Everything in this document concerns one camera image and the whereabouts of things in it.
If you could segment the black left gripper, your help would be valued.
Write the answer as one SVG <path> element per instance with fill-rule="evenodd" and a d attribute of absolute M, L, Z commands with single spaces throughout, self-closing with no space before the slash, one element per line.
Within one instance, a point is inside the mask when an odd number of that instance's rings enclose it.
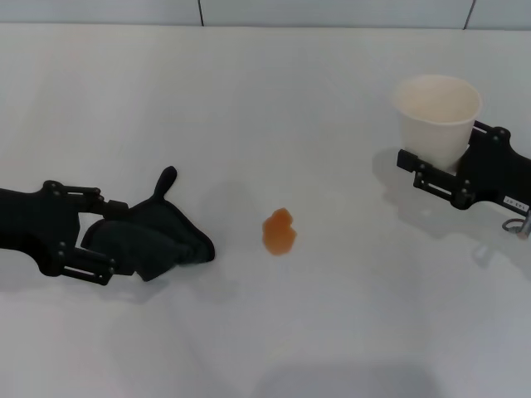
<path fill-rule="evenodd" d="M 32 257 L 42 274 L 64 275 L 107 285 L 118 269 L 107 255 L 76 247 L 80 213 L 119 219 L 129 210 L 106 201 L 97 187 L 71 187 L 46 181 L 37 192 L 1 190 L 1 247 Z"/>

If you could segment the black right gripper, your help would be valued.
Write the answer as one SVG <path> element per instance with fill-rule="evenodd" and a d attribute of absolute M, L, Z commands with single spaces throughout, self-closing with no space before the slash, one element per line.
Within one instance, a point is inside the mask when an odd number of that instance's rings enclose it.
<path fill-rule="evenodd" d="M 454 198 L 454 207 L 460 210 L 488 201 L 514 212 L 527 212 L 530 160 L 511 147 L 510 138 L 507 129 L 476 120 L 456 175 L 404 149 L 398 152 L 397 166 L 414 174 L 414 187 L 439 198 Z"/>

